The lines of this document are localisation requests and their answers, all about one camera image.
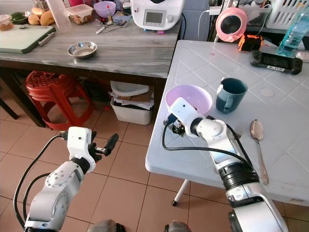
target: avocado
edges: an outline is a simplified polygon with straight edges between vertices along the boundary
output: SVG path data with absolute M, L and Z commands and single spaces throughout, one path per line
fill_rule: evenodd
M 26 18 L 21 12 L 15 12 L 11 14 L 11 17 L 12 17 L 12 21 L 17 21 L 17 20 Z

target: gray wall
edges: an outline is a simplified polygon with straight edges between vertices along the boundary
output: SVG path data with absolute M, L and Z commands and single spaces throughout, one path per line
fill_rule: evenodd
M 16 11 L 25 11 L 32 8 L 32 0 L 0 0 L 0 14 L 11 14 Z M 185 33 L 186 40 L 197 40 L 198 19 L 200 14 L 209 9 L 208 0 L 186 0 L 183 14 L 187 20 Z M 209 14 L 204 13 L 200 24 L 200 40 L 207 38 L 209 27 Z M 184 27 L 182 27 L 181 38 L 183 38 Z

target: plastic water bottle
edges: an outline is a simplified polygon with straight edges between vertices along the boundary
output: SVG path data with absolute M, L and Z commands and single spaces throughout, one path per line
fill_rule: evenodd
M 291 27 L 286 32 L 277 53 L 281 56 L 292 57 L 299 43 L 309 30 L 309 6 L 298 13 Z
M 47 0 L 48 7 L 52 12 L 54 20 L 60 32 L 66 33 L 72 30 L 66 8 L 62 0 Z

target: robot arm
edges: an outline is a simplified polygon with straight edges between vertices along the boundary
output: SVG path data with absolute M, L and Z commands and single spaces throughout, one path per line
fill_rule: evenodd
M 33 199 L 25 223 L 27 232 L 53 232 L 62 228 L 69 204 L 77 194 L 84 175 L 94 170 L 102 156 L 108 156 L 114 148 L 118 135 L 114 134 L 104 148 L 92 142 L 96 133 L 90 129 L 70 127 L 63 133 L 68 140 L 70 161 L 50 173 L 43 189 Z
M 175 116 L 174 119 L 181 122 L 188 136 L 202 138 L 209 148 L 225 150 L 244 158 L 223 121 L 205 118 L 181 97 L 171 105 L 169 111 Z M 248 162 L 237 159 L 237 156 L 210 151 L 226 189 L 226 196 L 234 208 L 229 214 L 233 231 L 287 232 L 283 218 L 272 200 L 268 199 L 256 171 Z

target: cutting board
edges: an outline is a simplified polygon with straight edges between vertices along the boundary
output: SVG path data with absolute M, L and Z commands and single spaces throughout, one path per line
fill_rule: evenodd
M 56 31 L 52 26 L 29 26 L 25 29 L 19 27 L 20 25 L 14 25 L 11 30 L 0 31 L 0 52 L 28 53 L 38 42 Z

